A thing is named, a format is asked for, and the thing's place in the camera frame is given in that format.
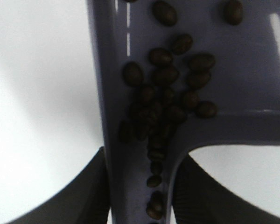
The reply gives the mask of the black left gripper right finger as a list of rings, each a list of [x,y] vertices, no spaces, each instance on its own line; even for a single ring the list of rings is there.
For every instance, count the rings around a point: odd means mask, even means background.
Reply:
[[[176,173],[172,196],[178,224],[280,224],[207,174],[189,155]]]

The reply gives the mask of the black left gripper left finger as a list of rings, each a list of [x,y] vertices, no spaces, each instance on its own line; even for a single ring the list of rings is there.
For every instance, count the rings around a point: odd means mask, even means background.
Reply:
[[[110,188],[104,148],[64,189],[13,224],[106,224]]]

